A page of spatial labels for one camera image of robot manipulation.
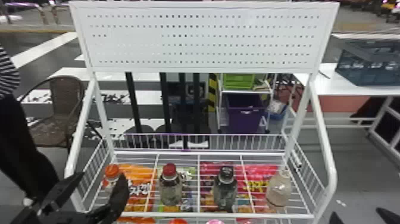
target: bottle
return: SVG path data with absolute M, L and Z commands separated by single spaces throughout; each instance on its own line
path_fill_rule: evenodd
M 175 206 L 182 199 L 182 180 L 173 163 L 168 163 L 162 168 L 160 197 L 165 206 Z
M 103 180 L 104 191 L 111 193 L 118 178 L 121 175 L 120 168 L 116 164 L 108 165 L 105 168 L 105 179 Z
M 285 206 L 292 193 L 290 173 L 288 170 L 279 170 L 271 179 L 267 188 L 267 200 L 274 206 Z
M 233 175 L 233 166 L 223 166 L 214 179 L 214 203 L 219 209 L 233 212 L 238 193 L 238 182 Z

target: storage box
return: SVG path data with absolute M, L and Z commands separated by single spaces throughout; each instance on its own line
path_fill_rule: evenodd
M 223 74 L 224 89 L 252 89 L 255 74 Z
M 264 107 L 258 94 L 227 94 L 229 132 L 257 133 Z
M 336 72 L 357 86 L 400 85 L 400 43 L 360 41 L 344 45 Z

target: snack package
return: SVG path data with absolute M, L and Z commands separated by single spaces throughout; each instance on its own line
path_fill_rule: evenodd
M 124 211 L 152 211 L 154 204 L 155 184 L 157 183 L 156 180 L 154 180 L 151 187 L 153 168 L 134 164 L 118 164 L 118 168 L 120 172 L 124 173 L 128 181 L 129 188 L 129 199 Z M 107 185 L 108 181 L 105 177 L 103 180 L 103 189 L 105 189 Z M 144 220 L 146 222 L 151 222 L 151 220 L 147 220 L 141 217 L 136 217 L 134 220 Z
M 218 174 L 221 166 L 232 165 L 231 163 L 210 163 L 202 162 L 200 164 L 201 175 L 201 210 L 214 212 L 219 211 L 214 203 L 213 185 L 214 178 Z M 265 199 L 265 192 L 268 187 L 269 180 L 277 172 L 276 165 L 266 164 L 249 164 L 244 165 L 246 172 L 247 184 L 245 181 L 245 173 L 243 166 L 233 165 L 235 168 L 235 178 L 237 180 L 237 206 L 234 206 L 235 212 L 252 213 L 248 189 L 250 190 L 252 202 L 256 213 L 276 213 L 276 210 L 268 205 Z
M 157 178 L 160 178 L 163 171 L 162 167 L 158 168 Z M 181 180 L 183 180 L 182 186 L 182 201 L 176 206 L 165 206 L 161 202 L 158 206 L 159 212 L 193 212 L 193 204 L 195 199 L 192 196 L 192 186 L 190 183 L 193 177 L 196 175 L 195 167 L 176 167 L 177 173 L 180 175 Z

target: black pole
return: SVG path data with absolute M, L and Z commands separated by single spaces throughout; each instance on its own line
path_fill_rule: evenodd
M 179 73 L 179 83 L 180 83 L 180 117 L 182 133 L 186 134 L 186 74 Z M 188 148 L 188 137 L 183 136 L 183 148 Z
M 162 107 L 164 110 L 164 122 L 165 122 L 165 132 L 171 133 L 171 123 L 170 123 L 170 103 L 168 101 L 168 86 L 167 78 L 164 72 L 160 73 L 161 81 L 161 97 L 162 97 Z
M 200 74 L 193 74 L 193 90 L 194 90 L 194 102 L 193 102 L 193 111 L 195 116 L 195 134 L 200 133 Z
M 125 72 L 126 84 L 129 91 L 130 106 L 132 108 L 133 118 L 135 120 L 136 133 L 142 132 L 142 124 L 140 123 L 139 107 L 136 101 L 135 84 L 133 83 L 132 72 Z

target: red bottle cap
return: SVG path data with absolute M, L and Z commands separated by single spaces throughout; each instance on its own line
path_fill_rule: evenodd
M 184 219 L 173 219 L 168 224 L 188 224 Z
M 176 176 L 176 166 L 173 163 L 167 163 L 162 168 L 162 175 L 168 178 Z
M 120 174 L 120 168 L 116 164 L 108 165 L 105 168 L 105 176 L 107 178 L 115 178 Z

